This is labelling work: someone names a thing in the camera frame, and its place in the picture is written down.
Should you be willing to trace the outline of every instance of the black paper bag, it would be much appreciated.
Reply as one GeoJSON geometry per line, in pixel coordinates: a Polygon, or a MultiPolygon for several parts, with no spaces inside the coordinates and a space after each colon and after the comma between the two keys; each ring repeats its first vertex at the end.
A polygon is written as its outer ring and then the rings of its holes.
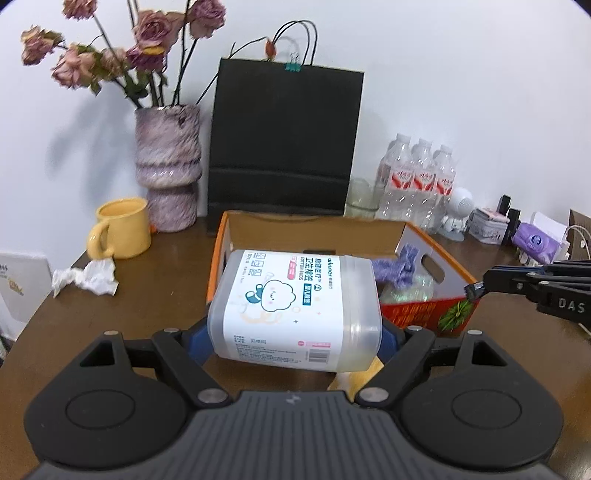
{"type": "Polygon", "coordinates": [[[209,155],[208,231],[224,210],[342,215],[363,73],[222,59],[209,155]]]}

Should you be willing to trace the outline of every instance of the product label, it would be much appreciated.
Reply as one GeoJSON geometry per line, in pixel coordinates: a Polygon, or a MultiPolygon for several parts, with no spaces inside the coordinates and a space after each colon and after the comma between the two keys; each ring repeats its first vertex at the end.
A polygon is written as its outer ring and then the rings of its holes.
{"type": "Polygon", "coordinates": [[[407,190],[413,183],[413,176],[414,172],[412,170],[404,170],[403,168],[394,170],[392,172],[392,184],[398,189],[407,190]]]}
{"type": "Polygon", "coordinates": [[[450,195],[452,193],[453,179],[437,177],[437,193],[450,195]]]}
{"type": "Polygon", "coordinates": [[[542,237],[539,235],[531,235],[529,241],[527,243],[529,249],[531,249],[535,253],[541,252],[545,248],[545,242],[543,242],[542,237]]]}
{"type": "Polygon", "coordinates": [[[417,190],[432,192],[435,185],[435,174],[428,171],[422,171],[414,176],[413,183],[417,190]]]}
{"type": "Polygon", "coordinates": [[[234,360],[334,371],[343,341],[339,257],[245,251],[223,336],[234,360]]]}

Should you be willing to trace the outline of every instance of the barcode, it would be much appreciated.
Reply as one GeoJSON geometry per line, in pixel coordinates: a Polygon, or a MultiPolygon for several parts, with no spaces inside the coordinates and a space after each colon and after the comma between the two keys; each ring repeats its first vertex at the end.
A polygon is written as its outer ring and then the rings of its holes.
{"type": "Polygon", "coordinates": [[[309,362],[318,362],[321,364],[327,364],[329,362],[329,354],[330,354],[330,350],[310,349],[310,354],[308,355],[308,361],[309,362]]]}

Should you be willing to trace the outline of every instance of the cardboard box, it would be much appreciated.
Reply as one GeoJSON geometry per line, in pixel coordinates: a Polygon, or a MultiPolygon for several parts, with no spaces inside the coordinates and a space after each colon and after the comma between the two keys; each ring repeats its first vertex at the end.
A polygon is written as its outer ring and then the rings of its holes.
{"type": "Polygon", "coordinates": [[[417,273],[435,279],[433,301],[382,305],[382,314],[401,328],[420,325],[439,333],[460,332],[475,308],[465,300],[464,286],[476,279],[432,238],[404,222],[225,212],[213,250],[207,301],[213,300],[230,253],[236,249],[395,258],[407,243],[419,250],[417,273]]]}

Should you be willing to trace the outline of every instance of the purple tissue pack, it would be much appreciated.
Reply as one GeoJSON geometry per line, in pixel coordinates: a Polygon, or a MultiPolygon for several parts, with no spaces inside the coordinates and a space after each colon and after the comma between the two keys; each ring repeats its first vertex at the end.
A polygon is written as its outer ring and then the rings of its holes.
{"type": "Polygon", "coordinates": [[[520,224],[511,241],[513,245],[544,265],[551,264],[560,249],[559,242],[530,223],[520,224]]]}

